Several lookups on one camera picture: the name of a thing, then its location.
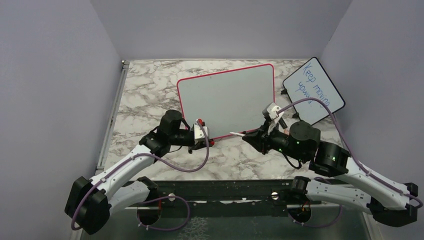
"marble tabletop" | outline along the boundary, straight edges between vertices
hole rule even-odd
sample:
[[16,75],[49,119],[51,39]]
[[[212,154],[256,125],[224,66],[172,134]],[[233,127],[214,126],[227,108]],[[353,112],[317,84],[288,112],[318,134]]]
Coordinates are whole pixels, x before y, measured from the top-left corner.
[[[142,136],[159,124],[166,110],[180,111],[176,87],[179,79],[270,63],[274,66],[275,103],[283,107],[291,102],[286,95],[280,95],[282,82],[306,61],[303,59],[132,61],[123,87],[104,168],[110,168],[126,156],[138,144]],[[283,116],[289,127],[297,121],[291,118],[293,113],[292,108]],[[314,127],[321,130],[322,140],[341,146],[339,134],[331,119],[325,118]],[[180,168],[194,169],[204,161],[205,154],[206,149],[188,154],[187,148],[183,147],[163,158]],[[226,137],[217,140],[210,148],[209,160],[199,171],[180,172],[161,162],[156,162],[132,179],[147,176],[152,180],[258,180],[318,176],[309,171],[308,166],[307,163],[299,170],[293,169],[276,151],[262,155],[241,138]]]

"lavender wall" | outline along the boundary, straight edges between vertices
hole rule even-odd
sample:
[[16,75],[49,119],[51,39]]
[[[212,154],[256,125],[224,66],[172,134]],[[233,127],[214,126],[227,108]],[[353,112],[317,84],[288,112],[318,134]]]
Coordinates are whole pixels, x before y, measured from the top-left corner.
[[0,239],[69,239],[121,66],[89,0],[0,3]]
[[122,58],[320,56],[352,0],[91,0]]
[[[424,1],[353,0],[321,62],[346,100],[337,117],[360,160],[424,199]],[[387,240],[422,239],[418,222],[383,226]]]

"black-framed whiteboard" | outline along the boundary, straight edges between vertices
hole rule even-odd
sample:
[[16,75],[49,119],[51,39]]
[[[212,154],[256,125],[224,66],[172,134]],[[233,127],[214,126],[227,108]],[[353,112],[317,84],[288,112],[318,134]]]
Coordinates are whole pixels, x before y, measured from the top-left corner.
[[[288,76],[283,82],[291,102],[304,98],[321,100],[332,113],[345,106],[345,100],[340,95],[333,81],[316,57],[312,57],[299,69]],[[316,101],[304,101],[294,106],[301,120],[313,125],[326,118],[329,114]]]

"metal frame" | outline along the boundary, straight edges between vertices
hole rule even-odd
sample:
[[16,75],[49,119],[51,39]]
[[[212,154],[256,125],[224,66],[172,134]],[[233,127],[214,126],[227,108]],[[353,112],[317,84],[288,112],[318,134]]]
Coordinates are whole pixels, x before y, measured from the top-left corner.
[[106,158],[108,157],[109,146],[111,145],[111,138],[114,132],[115,120],[118,115],[121,97],[124,91],[125,80],[127,79],[128,68],[130,61],[122,61],[122,71],[120,73],[119,84],[116,90],[115,99],[113,101],[112,110],[110,111],[109,121],[104,135],[103,144],[101,145],[100,155],[97,162],[96,170],[103,170],[105,168]]
[[[106,162],[106,158],[107,158],[107,154],[109,151],[109,147],[110,147],[110,141],[112,138],[112,133],[113,133],[113,129],[115,126],[115,119],[117,117],[118,114],[118,110],[119,110],[119,105],[121,102],[121,97],[123,94],[123,89],[124,89],[124,85],[125,85],[125,81],[127,78],[127,74],[128,74],[128,70],[129,70],[129,65],[130,65],[130,61],[122,61],[122,71],[121,71],[121,75],[119,78],[119,84],[118,84],[118,88],[116,90],[116,94],[115,94],[115,99],[113,102],[113,106],[109,115],[109,121],[108,121],[108,126],[106,128],[105,131],[105,136],[103,139],[103,144],[100,150],[100,155],[98,158],[98,164],[97,164],[97,168],[96,170],[101,171],[104,169],[105,167],[105,162]],[[295,205],[291,205],[288,204],[287,207],[295,207],[297,206]],[[313,205],[312,207],[315,208],[319,208],[319,207],[334,207],[336,206],[335,204],[332,203],[326,203],[323,202],[323,204],[317,204],[317,205]],[[370,234],[370,237],[372,240],[383,240],[382,234],[380,232],[380,228],[378,226],[378,223],[373,219],[373,217],[371,215],[368,214],[363,214],[364,217],[364,221],[366,223],[368,232]],[[70,235],[70,239],[71,240],[80,240],[81,236],[82,236],[82,232],[83,230],[80,229],[78,231],[72,231],[71,235]]]
[[[336,179],[330,179],[332,184],[352,187]],[[252,217],[274,216],[287,217],[287,208],[298,208],[297,201],[285,201],[273,198],[274,193],[283,193],[290,189],[291,179],[278,180],[219,180],[219,181],[155,181],[158,194],[170,196],[172,193],[189,201],[191,216],[194,217]],[[223,203],[220,200],[244,202]],[[311,208],[334,208],[337,204],[329,202],[311,202]],[[187,209],[181,201],[163,200],[162,218],[183,218]],[[151,206],[135,204],[126,209],[151,210],[158,209],[154,203]],[[382,234],[371,215],[363,214],[364,222],[371,240],[383,240]],[[74,231],[71,240],[79,240],[82,230]]]

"screw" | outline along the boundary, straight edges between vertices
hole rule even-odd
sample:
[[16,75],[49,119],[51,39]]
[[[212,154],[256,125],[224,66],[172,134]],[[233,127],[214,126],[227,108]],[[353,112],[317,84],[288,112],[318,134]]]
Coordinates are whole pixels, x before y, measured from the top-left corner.
[[173,202],[174,200],[175,200],[175,194],[173,194],[173,193],[170,193],[169,195],[168,195],[170,198],[168,198],[171,202]]
[[271,193],[271,198],[273,199],[273,200],[277,200],[278,199],[278,193],[276,193],[275,191],[273,192],[273,193]]

